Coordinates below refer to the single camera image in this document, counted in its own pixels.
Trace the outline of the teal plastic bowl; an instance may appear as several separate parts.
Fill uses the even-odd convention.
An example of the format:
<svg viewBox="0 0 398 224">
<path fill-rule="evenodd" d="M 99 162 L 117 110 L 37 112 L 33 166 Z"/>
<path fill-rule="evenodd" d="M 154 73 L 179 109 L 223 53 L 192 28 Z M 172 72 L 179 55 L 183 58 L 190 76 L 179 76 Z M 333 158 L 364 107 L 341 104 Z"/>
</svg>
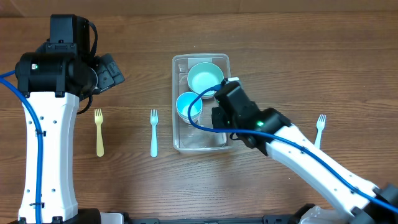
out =
<svg viewBox="0 0 398 224">
<path fill-rule="evenodd" d="M 218 85 L 224 79 L 224 73 L 219 66 L 210 63 L 202 62 L 194 65 L 188 72 L 187 82 L 188 86 L 197 83 Z"/>
</svg>

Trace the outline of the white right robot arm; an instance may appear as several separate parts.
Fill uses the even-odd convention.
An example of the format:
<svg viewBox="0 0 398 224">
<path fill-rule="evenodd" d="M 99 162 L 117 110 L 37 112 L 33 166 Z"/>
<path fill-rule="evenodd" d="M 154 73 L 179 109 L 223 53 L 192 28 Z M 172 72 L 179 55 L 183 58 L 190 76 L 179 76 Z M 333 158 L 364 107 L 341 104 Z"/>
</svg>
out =
<svg viewBox="0 0 398 224">
<path fill-rule="evenodd" d="M 336 221 L 397 223 L 397 188 L 380 189 L 317 149 L 288 118 L 257 106 L 212 109 L 216 132 L 234 133 L 249 148 L 287 166 L 335 209 Z"/>
</svg>

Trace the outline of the green plastic cup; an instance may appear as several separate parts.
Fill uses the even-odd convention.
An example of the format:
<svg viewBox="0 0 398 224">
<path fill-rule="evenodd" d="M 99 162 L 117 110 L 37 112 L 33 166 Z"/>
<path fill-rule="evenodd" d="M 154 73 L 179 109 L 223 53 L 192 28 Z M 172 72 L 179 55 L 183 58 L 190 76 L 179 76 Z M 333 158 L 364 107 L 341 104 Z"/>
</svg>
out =
<svg viewBox="0 0 398 224">
<path fill-rule="evenodd" d="M 178 115 L 180 116 L 181 119 L 189 119 L 188 116 L 185 116 L 185 115 L 183 115 L 183 114 L 180 114 L 180 113 L 179 113 Z M 199 113 L 199 114 L 194 114 L 193 116 L 191 116 L 191 119 L 192 119 L 192 120 L 194 120 L 194 119 L 199 119 L 199 118 L 200 118 L 200 115 L 201 115 L 200 113 Z"/>
</svg>

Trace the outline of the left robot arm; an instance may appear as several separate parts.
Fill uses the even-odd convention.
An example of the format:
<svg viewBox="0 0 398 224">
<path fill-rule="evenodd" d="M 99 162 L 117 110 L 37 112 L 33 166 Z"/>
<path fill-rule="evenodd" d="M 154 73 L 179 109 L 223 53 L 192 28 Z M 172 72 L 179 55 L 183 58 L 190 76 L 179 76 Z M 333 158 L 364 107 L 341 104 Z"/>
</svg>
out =
<svg viewBox="0 0 398 224">
<path fill-rule="evenodd" d="M 79 103 L 123 82 L 96 45 L 60 40 L 21 56 L 17 86 L 1 80 L 22 102 L 27 128 L 25 186 L 16 223 L 123 223 L 120 213 L 80 209 L 73 184 L 73 132 Z"/>
</svg>

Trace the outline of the pink plastic cup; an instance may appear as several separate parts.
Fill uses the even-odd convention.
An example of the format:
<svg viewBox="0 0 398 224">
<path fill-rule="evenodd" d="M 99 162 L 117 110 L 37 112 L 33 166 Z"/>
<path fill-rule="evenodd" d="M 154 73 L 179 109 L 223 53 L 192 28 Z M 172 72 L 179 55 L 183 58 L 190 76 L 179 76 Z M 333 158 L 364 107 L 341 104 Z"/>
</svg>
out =
<svg viewBox="0 0 398 224">
<path fill-rule="evenodd" d="M 190 124 L 189 119 L 182 119 L 185 123 Z M 199 121 L 199 119 L 194 119 L 192 120 L 194 123 L 197 123 Z"/>
</svg>

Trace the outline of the yellow plastic fork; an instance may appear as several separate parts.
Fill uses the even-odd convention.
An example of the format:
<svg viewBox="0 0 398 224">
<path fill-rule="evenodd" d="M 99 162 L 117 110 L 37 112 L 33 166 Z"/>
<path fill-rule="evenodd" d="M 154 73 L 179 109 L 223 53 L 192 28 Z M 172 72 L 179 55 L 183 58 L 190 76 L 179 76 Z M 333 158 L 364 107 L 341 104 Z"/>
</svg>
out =
<svg viewBox="0 0 398 224">
<path fill-rule="evenodd" d="M 103 115 L 101 109 L 95 109 L 96 124 L 96 153 L 98 157 L 104 156 L 104 144 L 102 137 L 101 125 L 103 124 Z"/>
</svg>

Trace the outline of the light blue plastic fork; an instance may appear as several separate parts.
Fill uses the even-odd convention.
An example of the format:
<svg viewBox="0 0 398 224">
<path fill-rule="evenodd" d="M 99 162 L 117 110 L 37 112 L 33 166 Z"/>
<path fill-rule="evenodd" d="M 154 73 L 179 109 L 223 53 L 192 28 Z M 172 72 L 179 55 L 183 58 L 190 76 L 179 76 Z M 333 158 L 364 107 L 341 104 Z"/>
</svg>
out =
<svg viewBox="0 0 398 224">
<path fill-rule="evenodd" d="M 159 122 L 157 110 L 151 110 L 150 112 L 150 124 L 152 126 L 152 137 L 150 146 L 150 156 L 155 158 L 158 155 L 158 143 L 157 143 L 157 131 L 156 127 Z"/>
<path fill-rule="evenodd" d="M 321 114 L 317 120 L 316 128 L 317 128 L 317 135 L 315 138 L 314 145 L 319 149 L 322 141 L 322 132 L 325 128 L 326 124 L 326 115 Z"/>
</svg>

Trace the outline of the blue plastic bowl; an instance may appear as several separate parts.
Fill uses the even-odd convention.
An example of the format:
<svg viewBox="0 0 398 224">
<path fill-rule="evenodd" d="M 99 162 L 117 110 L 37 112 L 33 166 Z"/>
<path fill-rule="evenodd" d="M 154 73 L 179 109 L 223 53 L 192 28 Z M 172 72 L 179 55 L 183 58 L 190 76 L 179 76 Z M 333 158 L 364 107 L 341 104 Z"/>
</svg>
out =
<svg viewBox="0 0 398 224">
<path fill-rule="evenodd" d="M 190 87 L 191 91 L 193 91 L 199 95 L 200 93 L 204 92 L 205 90 L 213 87 L 213 85 L 206 84 L 206 83 L 197 83 L 197 84 L 192 84 L 189 87 Z M 215 93 L 216 93 L 216 91 L 210 90 L 210 91 L 206 92 L 204 95 L 214 95 Z"/>
</svg>

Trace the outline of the blue plastic cup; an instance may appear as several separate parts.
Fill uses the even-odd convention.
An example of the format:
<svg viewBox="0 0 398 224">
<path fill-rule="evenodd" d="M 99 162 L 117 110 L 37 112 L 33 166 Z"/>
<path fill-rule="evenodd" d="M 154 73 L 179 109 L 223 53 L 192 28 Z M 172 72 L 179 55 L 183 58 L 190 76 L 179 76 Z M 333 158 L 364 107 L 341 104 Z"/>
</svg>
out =
<svg viewBox="0 0 398 224">
<path fill-rule="evenodd" d="M 188 108 L 190 104 L 192 103 L 193 100 L 197 98 L 197 94 L 194 92 L 185 92 L 182 93 L 176 101 L 176 107 L 177 107 L 177 112 L 178 114 L 182 117 L 187 119 L 188 118 Z M 201 98 L 199 98 L 196 102 L 194 102 L 190 115 L 191 118 L 194 119 L 198 117 L 201 114 L 201 111 L 203 109 L 203 102 Z"/>
</svg>

